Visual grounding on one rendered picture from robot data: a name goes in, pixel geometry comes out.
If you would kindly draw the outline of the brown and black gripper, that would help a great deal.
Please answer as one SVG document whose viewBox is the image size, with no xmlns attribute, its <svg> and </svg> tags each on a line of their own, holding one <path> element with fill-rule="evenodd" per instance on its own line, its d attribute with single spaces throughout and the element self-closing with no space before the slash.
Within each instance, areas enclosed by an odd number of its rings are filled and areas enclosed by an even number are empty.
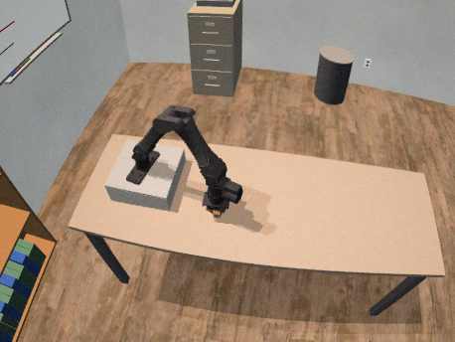
<svg viewBox="0 0 455 342">
<path fill-rule="evenodd" d="M 208 192 L 205 192 L 204 199 L 203 199 L 203 207 L 206 207 L 206 210 L 213 213 L 213 210 L 220 211 L 221 215 L 228 209 L 229 201 L 224 200 L 222 195 L 218 197 L 214 197 L 212 195 L 208 195 Z M 224 208 L 224 209 L 223 209 Z"/>
</svg>

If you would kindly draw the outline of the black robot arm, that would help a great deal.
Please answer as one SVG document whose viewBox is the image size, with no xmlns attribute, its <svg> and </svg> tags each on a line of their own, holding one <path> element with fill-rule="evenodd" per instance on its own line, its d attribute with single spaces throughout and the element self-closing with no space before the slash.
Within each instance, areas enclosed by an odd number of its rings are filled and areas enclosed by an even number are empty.
<svg viewBox="0 0 455 342">
<path fill-rule="evenodd" d="M 185 112 L 188 112 L 191 116 Z M 127 175 L 126 181 L 136 185 L 141 183 L 160 155 L 158 151 L 153 150 L 156 147 L 157 142 L 166 133 L 175 131 L 194 155 L 198 166 L 201 169 L 200 172 L 206 179 L 206 185 L 208 185 L 209 189 L 208 195 L 210 194 L 214 197 L 222 195 L 224 200 L 229 200 L 237 204 L 243 193 L 242 186 L 226 177 L 226 172 L 228 171 L 227 166 L 222 159 L 213 152 L 200 133 L 193 118 L 195 114 L 196 112 L 190 107 L 170 105 L 153 119 L 153 125 L 150 128 L 151 130 L 149 129 L 150 131 L 148 131 L 143 139 L 133 148 L 133 155 L 131 158 L 136 161 L 134 167 Z M 187 119 L 187 117 L 189 118 Z M 149 154 L 148 151 L 154 144 L 155 147 Z M 150 163 L 148 162 L 147 155 L 149 156 Z"/>
</svg>

